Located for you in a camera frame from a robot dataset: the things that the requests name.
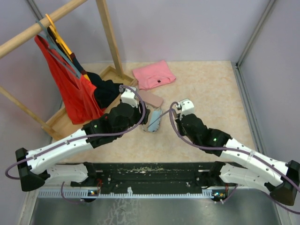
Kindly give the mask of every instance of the yellow hanger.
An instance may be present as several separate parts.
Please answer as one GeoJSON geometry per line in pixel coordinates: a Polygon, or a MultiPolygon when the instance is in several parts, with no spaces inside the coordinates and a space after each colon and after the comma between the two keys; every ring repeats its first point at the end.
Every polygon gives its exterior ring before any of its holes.
{"type": "MultiPolygon", "coordinates": [[[[64,40],[60,37],[60,34],[58,33],[58,31],[56,30],[56,26],[54,25],[53,21],[51,20],[50,16],[48,14],[46,14],[46,17],[48,18],[49,22],[50,22],[50,30],[52,31],[53,35],[56,38],[56,42],[61,46],[61,48],[64,50],[64,52],[66,53],[67,57],[72,61],[71,59],[71,50],[69,49],[69,47],[67,46],[67,44],[64,42],[64,40]]],[[[85,79],[87,79],[88,81],[90,81],[90,78],[87,74],[83,74],[83,77],[85,79]]]]}

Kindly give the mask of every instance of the wooden dowel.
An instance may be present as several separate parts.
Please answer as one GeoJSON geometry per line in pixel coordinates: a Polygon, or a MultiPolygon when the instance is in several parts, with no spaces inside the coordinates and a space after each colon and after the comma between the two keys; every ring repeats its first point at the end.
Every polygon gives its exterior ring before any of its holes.
{"type": "Polygon", "coordinates": [[[42,121],[41,118],[39,118],[29,108],[27,108],[25,105],[23,105],[18,99],[16,99],[14,96],[12,96],[7,90],[5,90],[1,86],[0,86],[0,93],[3,94],[5,97],[7,97],[10,101],[15,103],[20,109],[22,109],[24,112],[26,112],[36,122],[41,124],[47,130],[47,133],[50,136],[52,136],[55,140],[62,139],[62,136],[59,133],[57,133],[55,130],[53,130],[52,127],[50,127],[48,124],[46,124],[44,121],[42,121]]]}
{"type": "MultiPolygon", "coordinates": [[[[66,5],[60,7],[59,9],[55,10],[49,16],[53,22],[58,21],[68,13],[72,12],[81,4],[85,3],[87,0],[71,0],[66,5]]],[[[40,20],[43,26],[49,27],[50,22],[47,17],[40,20]]],[[[0,59],[6,56],[8,53],[19,47],[20,45],[24,44],[29,39],[33,38],[39,32],[42,31],[42,28],[35,23],[31,27],[24,30],[22,33],[18,34],[17,36],[13,37],[9,41],[5,42],[0,46],[0,59]]]]}
{"type": "Polygon", "coordinates": [[[118,76],[123,78],[122,63],[119,56],[119,50],[117,47],[116,38],[114,36],[113,26],[112,26],[111,18],[109,16],[106,0],[96,0],[96,3],[102,20],[103,28],[106,34],[107,42],[111,50],[114,66],[116,67],[118,76]]]}

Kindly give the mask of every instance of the clothing rack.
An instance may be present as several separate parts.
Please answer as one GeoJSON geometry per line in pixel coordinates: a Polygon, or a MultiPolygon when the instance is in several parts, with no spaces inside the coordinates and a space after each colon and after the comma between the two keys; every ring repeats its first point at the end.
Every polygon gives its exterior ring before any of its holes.
{"type": "MultiPolygon", "coordinates": [[[[87,0],[71,0],[64,6],[58,8],[51,14],[49,14],[51,20],[53,22],[58,21],[59,19],[63,18],[68,13],[72,12],[74,9],[85,3],[87,0]]],[[[97,7],[99,10],[99,14],[101,17],[101,21],[104,27],[105,35],[107,38],[107,42],[112,54],[112,59],[114,62],[115,68],[109,66],[106,68],[100,76],[104,79],[112,79],[114,82],[118,81],[119,83],[124,83],[126,85],[134,85],[136,84],[136,79],[134,79],[132,76],[126,75],[123,72],[121,59],[119,56],[119,51],[117,48],[117,43],[115,39],[115,35],[113,32],[112,22],[109,16],[108,7],[106,4],[106,0],[96,0],[97,7]]],[[[40,20],[42,25],[44,27],[49,27],[50,21],[47,17],[40,20]]],[[[39,32],[42,31],[42,28],[38,23],[35,23],[34,25],[30,26],[20,34],[16,35],[9,41],[5,42],[0,46],[0,59],[9,54],[11,51],[16,49],[17,47],[21,46],[31,38],[35,37],[39,32]]],[[[68,123],[70,126],[73,124],[71,123],[71,120],[68,119],[66,110],[64,106],[56,112],[47,122],[44,122],[42,119],[40,119],[35,113],[33,113],[29,108],[27,108],[24,104],[22,104],[17,98],[15,98],[13,95],[11,95],[5,88],[0,86],[0,93],[3,94],[5,97],[7,97],[10,101],[12,101],[16,106],[18,106],[20,109],[22,109],[25,113],[27,113],[30,117],[32,117],[36,122],[41,124],[42,128],[55,140],[59,140],[67,134],[63,133],[59,128],[57,128],[57,124],[61,123],[61,120],[64,121],[64,123],[68,123]]],[[[112,107],[114,107],[120,99],[120,96],[115,99],[115,101],[112,102],[111,105],[105,110],[105,113],[109,112],[112,107]]],[[[79,128],[81,125],[73,125],[74,131],[79,128]]]]}

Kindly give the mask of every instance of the blue hanger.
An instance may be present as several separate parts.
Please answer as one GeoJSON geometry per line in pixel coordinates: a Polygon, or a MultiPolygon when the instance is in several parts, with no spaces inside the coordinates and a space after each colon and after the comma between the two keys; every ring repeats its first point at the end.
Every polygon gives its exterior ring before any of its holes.
{"type": "Polygon", "coordinates": [[[43,29],[44,33],[46,34],[46,36],[39,34],[39,36],[41,36],[43,39],[47,40],[50,49],[54,49],[55,51],[58,52],[58,54],[72,67],[72,69],[76,72],[74,73],[71,69],[69,69],[62,61],[60,61],[55,55],[52,54],[52,52],[50,52],[48,50],[48,52],[60,63],[62,64],[67,70],[69,70],[72,74],[74,74],[75,76],[77,76],[78,78],[82,75],[79,70],[74,66],[73,62],[57,47],[57,45],[53,42],[52,38],[50,37],[50,35],[48,34],[47,29],[43,26],[43,24],[39,21],[36,20],[36,22],[41,26],[41,28],[43,29]]]}

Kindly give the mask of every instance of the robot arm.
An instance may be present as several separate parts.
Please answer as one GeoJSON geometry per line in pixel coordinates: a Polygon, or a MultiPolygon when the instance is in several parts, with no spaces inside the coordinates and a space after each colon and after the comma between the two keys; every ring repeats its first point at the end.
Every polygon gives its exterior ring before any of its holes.
{"type": "Polygon", "coordinates": [[[223,131],[207,128],[202,120],[195,116],[194,105],[189,99],[180,101],[177,108],[181,110],[175,119],[177,128],[180,134],[187,136],[193,144],[204,147],[238,149],[244,152],[202,149],[206,153],[229,159],[243,167],[216,162],[210,172],[212,177],[219,177],[225,183],[236,183],[259,189],[285,205],[294,204],[297,194],[295,187],[257,158],[269,162],[272,167],[285,174],[297,185],[300,183],[299,163],[293,160],[289,163],[274,160],[244,146],[223,131]]]}
{"type": "MultiPolygon", "coordinates": [[[[17,161],[32,158],[18,165],[18,172],[23,191],[32,191],[45,183],[89,182],[94,171],[89,163],[77,165],[56,165],[56,163],[79,152],[94,149],[110,143],[122,135],[99,136],[126,131],[137,124],[142,117],[142,105],[135,99],[135,94],[125,89],[121,102],[97,120],[85,124],[70,136],[43,148],[27,151],[21,148],[15,152],[17,161]]],[[[149,110],[146,110],[142,124],[147,123],[149,110]]]]}

